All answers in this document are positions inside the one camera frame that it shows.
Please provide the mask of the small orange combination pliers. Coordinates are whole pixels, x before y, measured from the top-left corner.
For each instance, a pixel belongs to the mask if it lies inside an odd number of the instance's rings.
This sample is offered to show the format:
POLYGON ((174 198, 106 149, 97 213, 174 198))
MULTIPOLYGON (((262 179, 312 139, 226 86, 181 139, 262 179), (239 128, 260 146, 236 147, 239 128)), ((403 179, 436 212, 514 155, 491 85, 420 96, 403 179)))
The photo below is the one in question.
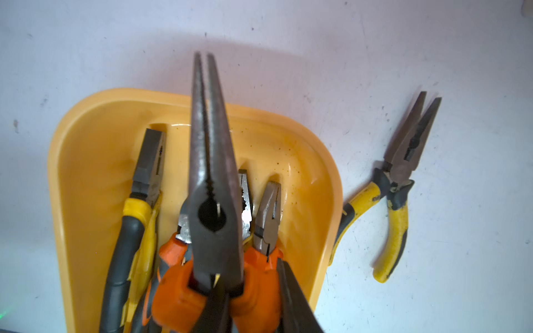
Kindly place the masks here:
POLYGON ((281 184, 269 181, 258 208, 253 226, 252 245, 244 254, 246 263, 261 271, 276 270, 283 251, 278 247, 281 222, 281 184))

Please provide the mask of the yellow needle nose pliers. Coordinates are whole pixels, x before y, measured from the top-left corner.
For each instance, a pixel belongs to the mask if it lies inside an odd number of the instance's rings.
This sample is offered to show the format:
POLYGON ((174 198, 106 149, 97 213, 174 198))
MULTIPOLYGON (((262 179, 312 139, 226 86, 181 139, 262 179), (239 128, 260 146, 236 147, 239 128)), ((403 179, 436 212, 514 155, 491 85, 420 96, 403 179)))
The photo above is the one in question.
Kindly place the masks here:
POLYGON ((408 239, 409 211, 408 196, 415 181, 412 173, 426 146, 442 98, 434 98, 425 108, 427 92, 421 91, 414 100, 407 116, 398 127, 384 154, 382 166, 373 170, 373 176, 344 206, 339 229, 335 238, 329 263, 333 263, 335 253, 346 231, 383 198, 387 200, 389 230, 382 251, 373 264, 373 277, 385 283, 400 262, 408 239))

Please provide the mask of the orange long nose pliers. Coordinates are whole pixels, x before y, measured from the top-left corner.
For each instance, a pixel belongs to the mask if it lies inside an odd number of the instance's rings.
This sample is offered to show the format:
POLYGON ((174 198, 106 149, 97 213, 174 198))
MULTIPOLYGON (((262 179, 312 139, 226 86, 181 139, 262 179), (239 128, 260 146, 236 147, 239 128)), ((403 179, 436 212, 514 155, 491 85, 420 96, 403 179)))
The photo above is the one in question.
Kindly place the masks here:
POLYGON ((242 191, 215 57, 194 56, 187 216, 192 258, 172 266, 152 303, 161 327, 190 332, 207 292, 222 278, 230 289, 230 316, 239 332, 275 332, 280 324, 280 283, 276 272, 244 261, 242 191))

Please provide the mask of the orange black diagonal cutters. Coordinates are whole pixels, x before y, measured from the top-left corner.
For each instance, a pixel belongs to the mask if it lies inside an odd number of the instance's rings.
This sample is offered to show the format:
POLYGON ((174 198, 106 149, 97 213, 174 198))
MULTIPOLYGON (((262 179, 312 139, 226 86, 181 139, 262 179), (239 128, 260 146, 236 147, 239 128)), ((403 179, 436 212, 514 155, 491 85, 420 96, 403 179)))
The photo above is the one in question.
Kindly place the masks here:
POLYGON ((166 272, 172 266, 182 265, 190 244, 190 236, 186 236, 188 216, 181 212, 178 230, 169 241, 163 244, 157 254, 158 266, 135 309, 131 322, 131 332, 162 332, 162 328, 152 316, 152 303, 158 286, 166 272))

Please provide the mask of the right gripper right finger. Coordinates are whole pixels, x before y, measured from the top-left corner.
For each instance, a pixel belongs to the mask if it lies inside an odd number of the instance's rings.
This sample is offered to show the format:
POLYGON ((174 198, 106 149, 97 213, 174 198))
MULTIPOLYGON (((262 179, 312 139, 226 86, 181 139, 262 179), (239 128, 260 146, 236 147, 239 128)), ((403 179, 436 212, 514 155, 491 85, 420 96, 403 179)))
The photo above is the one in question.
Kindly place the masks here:
POLYGON ((281 317, 276 332, 324 333, 289 263, 278 258, 276 270, 280 281, 281 295, 281 317))

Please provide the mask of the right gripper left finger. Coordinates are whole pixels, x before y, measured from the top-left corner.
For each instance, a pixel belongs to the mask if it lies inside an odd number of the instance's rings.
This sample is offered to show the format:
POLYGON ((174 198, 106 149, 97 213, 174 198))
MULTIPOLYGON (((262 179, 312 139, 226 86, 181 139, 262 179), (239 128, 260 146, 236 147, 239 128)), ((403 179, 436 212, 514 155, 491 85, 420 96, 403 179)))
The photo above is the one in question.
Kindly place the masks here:
POLYGON ((194 277, 192 286, 201 293, 207 292, 207 301, 190 332, 232 332, 233 320, 230 316, 230 289, 226 281, 219 278, 211 281, 211 287, 200 283, 194 277))

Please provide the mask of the yellow plastic storage box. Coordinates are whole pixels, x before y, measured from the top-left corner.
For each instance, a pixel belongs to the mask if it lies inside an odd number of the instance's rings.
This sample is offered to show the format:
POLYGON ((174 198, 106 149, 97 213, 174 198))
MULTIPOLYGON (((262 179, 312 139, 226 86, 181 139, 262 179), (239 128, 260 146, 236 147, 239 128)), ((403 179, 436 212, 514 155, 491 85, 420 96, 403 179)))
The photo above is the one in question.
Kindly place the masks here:
MULTIPOLYGON (((76 104, 51 142, 48 170, 65 321, 69 332, 97 332, 105 279, 145 130, 167 134, 160 242, 175 232, 187 196, 188 96, 105 90, 76 104)), ((300 123, 273 112, 227 105, 235 156, 255 203, 266 183, 282 185, 279 247, 316 307, 340 223, 343 191, 333 157, 300 123)))

